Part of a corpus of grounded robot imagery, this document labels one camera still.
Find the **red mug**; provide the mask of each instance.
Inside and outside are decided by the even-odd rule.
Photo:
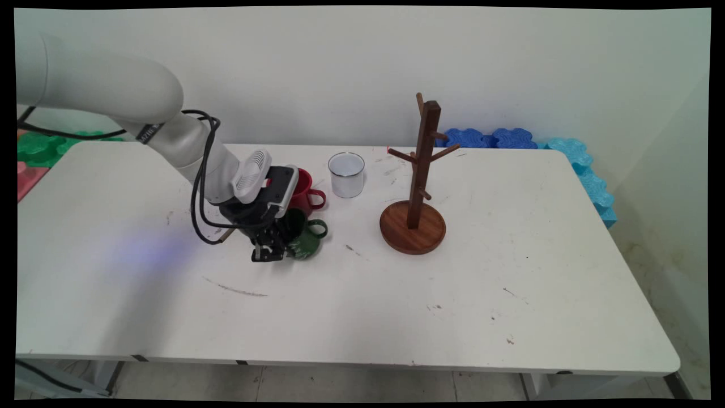
[[[297,170],[299,170],[299,178],[297,179],[297,186],[294,188],[292,199],[289,201],[289,207],[299,208],[309,217],[312,214],[312,210],[319,210],[325,206],[327,197],[324,192],[310,188],[312,186],[312,176],[308,172],[301,168]],[[311,195],[319,195],[322,197],[322,203],[312,204],[312,200],[310,199]]]

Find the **pink foam block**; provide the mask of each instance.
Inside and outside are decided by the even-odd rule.
[[[22,161],[17,162],[17,201],[22,198],[36,185],[49,168],[47,167],[28,167]]]

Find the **wooden base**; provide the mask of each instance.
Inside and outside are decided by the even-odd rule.
[[[380,215],[380,232],[393,249],[420,255],[436,249],[446,235],[446,222],[435,208],[423,203],[417,229],[407,228],[408,200],[388,205]]]

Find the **mug handle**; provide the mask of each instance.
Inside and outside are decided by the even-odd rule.
[[[327,236],[327,224],[325,224],[324,221],[322,221],[321,219],[311,219],[307,222],[307,227],[309,228],[312,225],[319,225],[320,227],[325,227],[325,232],[321,232],[320,234],[316,234],[313,232],[312,235],[315,235],[315,237],[317,237],[319,240]]]
[[[310,200],[310,194],[319,195],[320,197],[322,197],[322,204],[312,204],[312,200]],[[325,206],[325,202],[327,202],[327,196],[324,192],[321,192],[318,189],[310,189],[307,191],[307,202],[310,204],[310,207],[313,210],[319,210],[320,208]]]

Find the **light blue foam block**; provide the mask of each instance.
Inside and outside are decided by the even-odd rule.
[[[602,215],[614,204],[614,196],[607,192],[607,182],[600,179],[589,167],[578,176],[597,212]]]
[[[607,208],[607,210],[604,213],[601,213],[600,216],[602,217],[602,221],[604,221],[604,225],[607,226],[607,229],[611,228],[614,223],[617,222],[617,215],[614,214],[614,210],[612,208]]]
[[[558,150],[564,153],[577,174],[582,174],[594,161],[592,156],[587,154],[587,146],[577,139],[555,137],[547,142],[545,149]]]

